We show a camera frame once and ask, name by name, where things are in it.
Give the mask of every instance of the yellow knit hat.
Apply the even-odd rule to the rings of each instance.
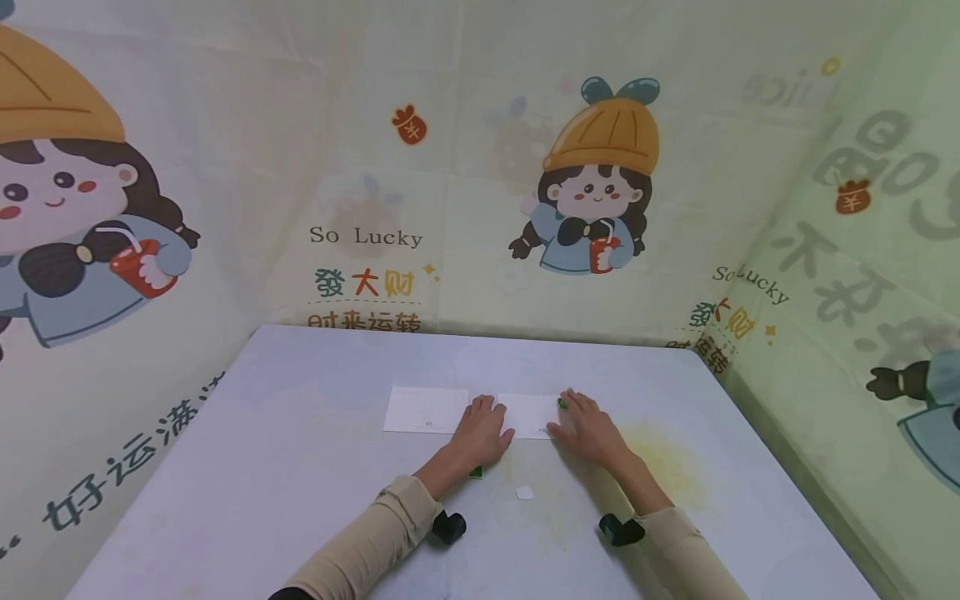
[[[595,89],[588,88],[589,85],[601,87],[597,81],[609,92],[606,82],[599,78],[591,78],[584,84],[582,93],[591,106],[581,110],[566,125],[550,154],[543,160],[543,170],[610,164],[651,175],[660,158],[660,132],[650,110],[636,98],[625,97],[632,91],[630,86],[636,82],[624,86],[617,97],[613,97],[612,92],[601,93],[599,97],[605,99],[599,100]],[[648,92],[647,98],[656,98],[659,89],[658,85],[655,92]],[[635,93],[635,96],[643,97],[639,93]]]
[[[0,144],[54,138],[126,140],[120,117],[83,75],[0,25]]]

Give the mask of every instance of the cartoon girl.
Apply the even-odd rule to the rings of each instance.
[[[960,493],[960,331],[935,329],[926,336],[930,360],[903,370],[871,369],[867,390],[881,400],[908,396],[926,408],[901,419],[897,427],[927,468]]]
[[[200,235],[80,73],[6,26],[0,59],[0,332],[52,348],[172,288]]]
[[[638,79],[613,95],[599,77],[580,91],[590,104],[561,132],[543,160],[530,221],[511,242],[514,258],[545,246],[540,265],[566,275],[609,273],[644,250],[650,176],[660,157],[660,133],[647,105],[660,84]]]

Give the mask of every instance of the small white paper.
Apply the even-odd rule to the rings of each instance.
[[[549,440],[546,431],[548,421],[560,422],[558,396],[532,394],[498,394],[497,402],[507,407],[503,429],[515,429],[515,438],[524,440]]]
[[[467,390],[394,386],[383,430],[453,433],[467,403]]]

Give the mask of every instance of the table surface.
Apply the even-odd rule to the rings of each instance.
[[[265,600],[448,439],[383,432],[392,386],[590,394],[751,598],[876,600],[690,351],[282,325],[253,335],[68,600]],[[663,595],[639,546],[598,535],[630,514],[613,481],[550,441],[515,440],[444,504],[464,537],[422,544],[372,597]]]

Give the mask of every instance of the cartoon wallpaper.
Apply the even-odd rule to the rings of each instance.
[[[523,208],[530,221],[511,242],[514,258],[544,246],[542,268],[564,275],[622,269],[644,250],[650,176],[660,135],[647,109],[660,84],[640,79],[614,96],[599,77],[584,82],[589,104],[560,133],[543,160],[539,204]]]
[[[960,329],[933,329],[925,337],[930,360],[870,369],[875,379],[866,387],[880,400],[906,396],[926,404],[897,427],[927,468],[960,494]]]
[[[52,348],[170,291],[200,234],[69,63],[7,26],[0,58],[0,332]]]
[[[0,0],[0,596],[269,321],[692,350],[884,600],[948,597],[960,7],[893,4]]]

